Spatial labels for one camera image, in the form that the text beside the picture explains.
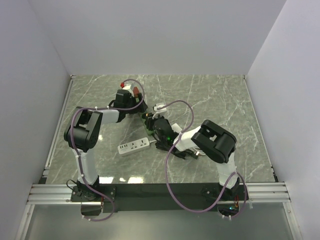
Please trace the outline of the green power strip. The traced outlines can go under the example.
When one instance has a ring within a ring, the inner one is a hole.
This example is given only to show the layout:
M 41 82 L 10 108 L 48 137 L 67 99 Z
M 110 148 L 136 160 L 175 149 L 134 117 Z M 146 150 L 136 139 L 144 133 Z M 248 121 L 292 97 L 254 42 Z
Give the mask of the green power strip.
M 153 129 L 153 125 L 154 125 L 154 120 L 153 120 L 153 113 L 148 113 L 148 116 L 146 116 L 146 113 L 148 112 L 144 112 L 140 114 L 140 118 L 142 123 L 144 124 L 144 128 L 146 130 L 146 133 L 148 136 L 151 136 L 155 133 L 154 129 Z

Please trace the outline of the white power strip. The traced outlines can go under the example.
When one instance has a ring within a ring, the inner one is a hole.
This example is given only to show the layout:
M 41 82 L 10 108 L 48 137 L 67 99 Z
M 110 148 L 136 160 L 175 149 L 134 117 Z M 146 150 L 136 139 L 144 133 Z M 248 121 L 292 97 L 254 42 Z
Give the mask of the white power strip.
M 150 147 L 150 141 L 147 137 L 140 138 L 128 143 L 121 144 L 117 147 L 121 156 L 130 155 Z

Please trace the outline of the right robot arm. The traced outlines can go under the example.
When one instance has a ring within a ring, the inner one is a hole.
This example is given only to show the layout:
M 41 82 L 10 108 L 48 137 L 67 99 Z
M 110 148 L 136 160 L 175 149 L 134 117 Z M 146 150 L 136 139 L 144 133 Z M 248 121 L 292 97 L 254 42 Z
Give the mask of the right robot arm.
M 236 172 L 234 152 L 236 137 L 226 129 L 206 119 L 199 127 L 183 132 L 176 123 L 171 125 L 164 116 L 152 113 L 142 115 L 146 129 L 153 131 L 156 148 L 170 152 L 178 158 L 197 158 L 203 153 L 216 163 L 219 179 L 219 193 L 224 200 L 230 200 L 238 193 L 239 177 Z

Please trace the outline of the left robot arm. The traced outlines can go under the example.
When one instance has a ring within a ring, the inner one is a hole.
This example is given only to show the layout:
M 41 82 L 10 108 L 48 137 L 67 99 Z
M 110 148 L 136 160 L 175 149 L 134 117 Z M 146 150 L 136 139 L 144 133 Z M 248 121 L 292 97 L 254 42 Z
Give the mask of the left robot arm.
M 95 167 L 93 148 L 98 142 L 101 125 L 119 123 L 126 115 L 142 114 L 148 106 L 137 87 L 127 85 L 116 92 L 107 109 L 89 110 L 76 107 L 64 131 L 64 140 L 74 153 L 78 177 L 76 195 L 94 201 L 100 196 L 99 175 Z

